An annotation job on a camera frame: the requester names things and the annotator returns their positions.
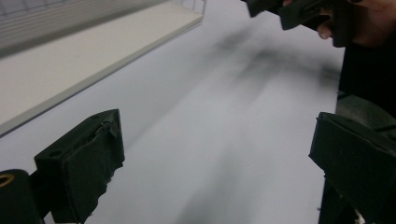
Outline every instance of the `white table surface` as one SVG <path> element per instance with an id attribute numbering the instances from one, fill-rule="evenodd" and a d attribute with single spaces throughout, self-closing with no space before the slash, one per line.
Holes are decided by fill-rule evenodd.
<path id="1" fill-rule="evenodd" d="M 3 136 L 0 170 L 32 173 L 39 151 L 119 108 L 126 161 L 87 223 L 318 223 L 307 155 L 342 59 L 304 27 L 212 0 L 201 26 Z"/>

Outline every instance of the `white shelf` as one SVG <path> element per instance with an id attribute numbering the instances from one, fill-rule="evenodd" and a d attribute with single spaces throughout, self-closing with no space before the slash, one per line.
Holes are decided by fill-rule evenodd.
<path id="1" fill-rule="evenodd" d="M 202 17 L 166 2 L 0 60 L 0 135 L 181 34 Z"/>

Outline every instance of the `human hand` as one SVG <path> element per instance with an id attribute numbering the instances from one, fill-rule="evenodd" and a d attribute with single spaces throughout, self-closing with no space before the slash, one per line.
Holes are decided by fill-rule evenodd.
<path id="1" fill-rule="evenodd" d="M 385 44 L 396 31 L 396 0 L 348 0 L 354 4 L 355 34 L 353 42 L 366 48 L 376 48 Z M 284 0 L 284 5 L 292 0 Z M 323 15 L 332 15 L 322 9 Z M 332 20 L 318 27 L 322 39 L 332 36 Z"/>

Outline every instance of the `yellow ring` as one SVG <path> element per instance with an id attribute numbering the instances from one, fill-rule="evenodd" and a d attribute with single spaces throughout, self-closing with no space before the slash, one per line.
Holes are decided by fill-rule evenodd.
<path id="1" fill-rule="evenodd" d="M 11 175 L 11 174 L 0 175 L 0 179 L 3 179 L 3 178 L 5 178 L 6 181 L 4 181 L 3 183 L 0 183 L 0 188 L 2 188 L 5 185 L 11 183 L 14 180 L 15 176 Z"/>

